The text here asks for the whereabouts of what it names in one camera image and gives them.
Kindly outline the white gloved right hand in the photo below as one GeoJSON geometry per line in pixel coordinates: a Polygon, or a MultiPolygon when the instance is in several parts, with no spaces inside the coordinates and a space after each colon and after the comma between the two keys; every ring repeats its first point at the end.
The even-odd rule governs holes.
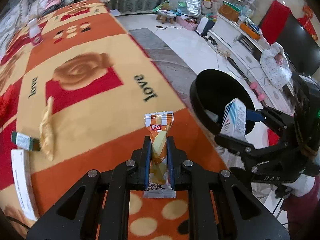
{"type": "Polygon", "coordinates": [[[308,194],[315,184],[315,177],[301,174],[300,177],[293,183],[285,183],[291,189],[291,193],[296,197],[302,197],[308,194]]]}

